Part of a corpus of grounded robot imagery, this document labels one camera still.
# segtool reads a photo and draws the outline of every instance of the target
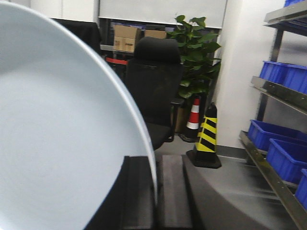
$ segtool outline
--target metal shelf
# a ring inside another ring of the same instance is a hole
[[[277,175],[275,170],[269,165],[264,159],[262,154],[249,140],[246,133],[241,131],[240,133],[241,142],[244,145],[246,152],[250,158],[254,161],[255,165],[266,179],[268,184],[271,186],[273,191],[279,197],[281,203],[297,225],[300,230],[307,229],[307,212],[304,207],[295,198],[289,188],[283,183],[281,178]]]
[[[253,76],[251,83],[263,94],[307,115],[307,94],[291,90],[256,76]]]
[[[265,26],[307,36],[307,1],[302,1],[266,15]]]

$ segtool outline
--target potted plant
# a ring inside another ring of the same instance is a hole
[[[167,33],[168,38],[178,42],[181,62],[184,65],[178,94],[186,99],[188,113],[196,95],[207,95],[210,83],[217,78],[221,66],[220,59],[214,58],[214,52],[221,47],[214,41],[218,34],[208,33],[205,19],[194,17],[186,22],[185,15],[180,15],[176,18],[176,29]]]

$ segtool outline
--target blue storage crate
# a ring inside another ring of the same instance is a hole
[[[301,170],[307,168],[307,145],[270,139],[267,162],[285,181],[298,184]]]
[[[256,120],[251,120],[248,138],[258,149],[264,151],[269,149],[270,138],[302,145],[307,144],[307,134],[301,131]]]
[[[307,210],[307,170],[302,169],[302,179],[298,184],[295,192],[296,198],[301,202],[303,207]]]
[[[307,93],[307,67],[288,64],[283,85],[298,92]]]
[[[287,64],[273,61],[263,61],[263,67],[259,77],[278,84],[283,84],[287,71]]]
[[[284,2],[284,7],[290,6],[290,5],[292,5],[292,4],[295,4],[295,3],[298,3],[298,2],[301,2],[301,1],[303,1],[303,0],[286,0],[286,1]]]

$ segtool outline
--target chair seat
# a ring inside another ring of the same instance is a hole
[[[149,136],[152,140],[153,149],[160,148],[163,142],[172,135],[171,128],[157,124],[147,123]]]

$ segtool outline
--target traffic cone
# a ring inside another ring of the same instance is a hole
[[[222,166],[216,155],[216,124],[217,109],[215,104],[211,103],[199,129],[195,147],[187,152],[187,156],[197,167],[217,169]]]
[[[183,133],[178,136],[185,142],[195,142],[197,139],[197,133],[199,128],[200,119],[200,99],[195,98],[193,106],[191,108],[191,113],[187,126],[185,127]]]

